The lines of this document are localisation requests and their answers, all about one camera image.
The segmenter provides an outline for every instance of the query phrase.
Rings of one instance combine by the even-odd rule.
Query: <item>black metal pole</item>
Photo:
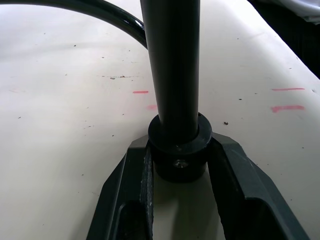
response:
[[[199,0],[141,0],[162,131],[186,143],[198,132]]]

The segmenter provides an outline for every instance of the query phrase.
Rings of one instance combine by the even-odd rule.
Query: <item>white surface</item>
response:
[[[112,3],[142,19],[138,0]],[[199,111],[319,239],[319,80],[244,0],[202,1],[200,30]],[[79,13],[0,6],[0,73],[0,239],[84,240],[103,183],[157,114],[147,50]],[[286,105],[305,110],[271,110]],[[154,188],[155,240],[224,239],[207,174]]]

